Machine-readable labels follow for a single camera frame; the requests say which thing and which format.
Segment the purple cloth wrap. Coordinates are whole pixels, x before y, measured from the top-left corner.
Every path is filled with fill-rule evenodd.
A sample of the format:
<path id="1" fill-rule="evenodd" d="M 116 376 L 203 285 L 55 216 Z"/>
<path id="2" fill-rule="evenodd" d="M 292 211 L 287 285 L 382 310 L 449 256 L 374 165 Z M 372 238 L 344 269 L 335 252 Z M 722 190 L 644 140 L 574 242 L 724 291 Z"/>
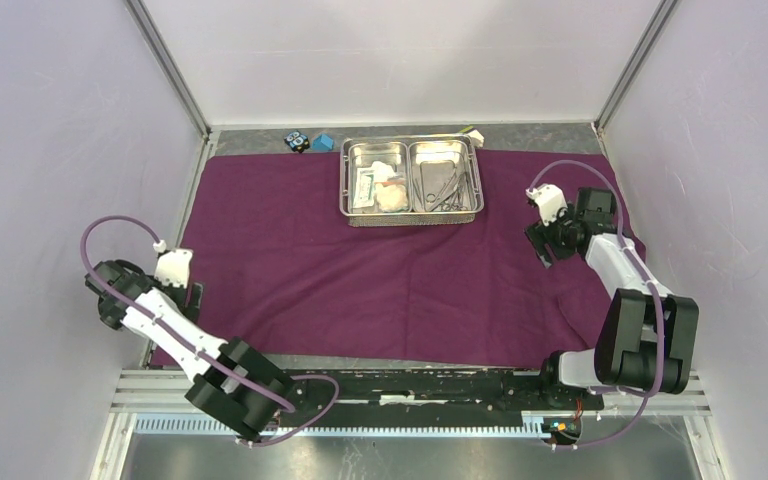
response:
<path id="1" fill-rule="evenodd" d="M 525 236 L 535 177 L 573 196 L 613 182 L 601 155 L 482 149 L 485 206 L 462 225 L 355 228 L 336 154 L 221 156 L 182 244 L 207 332 L 268 354 L 536 368 L 586 350 L 611 301 L 579 257 L 545 267 Z"/>

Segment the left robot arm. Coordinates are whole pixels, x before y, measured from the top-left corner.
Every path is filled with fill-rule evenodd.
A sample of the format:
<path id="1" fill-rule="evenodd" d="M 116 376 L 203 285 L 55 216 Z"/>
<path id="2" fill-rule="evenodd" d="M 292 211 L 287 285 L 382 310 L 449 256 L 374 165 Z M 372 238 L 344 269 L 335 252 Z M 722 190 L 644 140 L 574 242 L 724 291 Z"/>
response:
<path id="1" fill-rule="evenodd" d="M 105 325 L 127 329 L 165 351 L 191 382 L 185 398 L 244 440 L 257 441 L 282 413 L 293 413 L 294 381 L 239 337 L 215 337 L 188 319 L 159 283 L 118 261 L 85 276 Z"/>

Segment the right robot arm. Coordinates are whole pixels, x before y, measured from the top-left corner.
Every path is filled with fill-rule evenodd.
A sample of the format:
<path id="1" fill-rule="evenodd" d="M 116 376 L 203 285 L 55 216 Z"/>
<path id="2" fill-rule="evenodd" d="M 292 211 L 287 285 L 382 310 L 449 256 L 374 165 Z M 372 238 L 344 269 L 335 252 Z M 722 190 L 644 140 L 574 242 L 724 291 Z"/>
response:
<path id="1" fill-rule="evenodd" d="M 578 255 L 611 298 L 593 348 L 556 351 L 543 362 L 540 400 L 562 408 L 578 390 L 682 393 L 690 380 L 699 307 L 654 278 L 623 232 L 615 194 L 581 188 L 570 203 L 559 187 L 543 184 L 526 195 L 539 219 L 525 234 L 542 264 Z"/>

